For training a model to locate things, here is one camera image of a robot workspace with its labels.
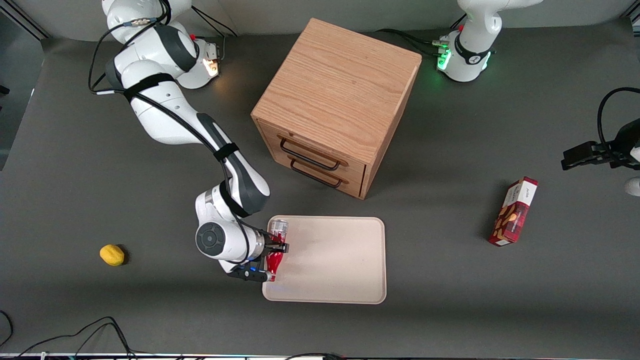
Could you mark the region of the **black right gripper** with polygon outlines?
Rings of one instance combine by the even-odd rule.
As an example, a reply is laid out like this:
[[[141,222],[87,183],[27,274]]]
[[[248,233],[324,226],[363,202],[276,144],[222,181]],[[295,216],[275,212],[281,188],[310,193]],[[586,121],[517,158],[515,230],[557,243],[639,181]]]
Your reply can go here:
[[[283,253],[289,251],[289,244],[275,243],[274,235],[265,230],[252,230],[254,235],[253,247],[250,252],[247,270],[250,272],[267,272],[267,257],[270,253]]]

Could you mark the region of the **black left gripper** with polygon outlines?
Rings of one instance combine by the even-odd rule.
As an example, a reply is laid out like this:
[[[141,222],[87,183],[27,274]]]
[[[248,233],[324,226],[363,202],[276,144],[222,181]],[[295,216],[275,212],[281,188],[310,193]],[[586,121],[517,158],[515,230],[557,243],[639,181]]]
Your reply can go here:
[[[640,119],[636,119],[622,126],[615,138],[607,142],[611,153],[617,157],[618,162],[611,161],[608,155],[604,155],[606,150],[601,143],[586,141],[569,150],[565,150],[560,164],[563,171],[569,171],[580,166],[598,166],[608,163],[610,163],[611,169],[627,167],[632,170],[639,170],[639,160],[632,155],[632,150],[639,147],[639,141]]]

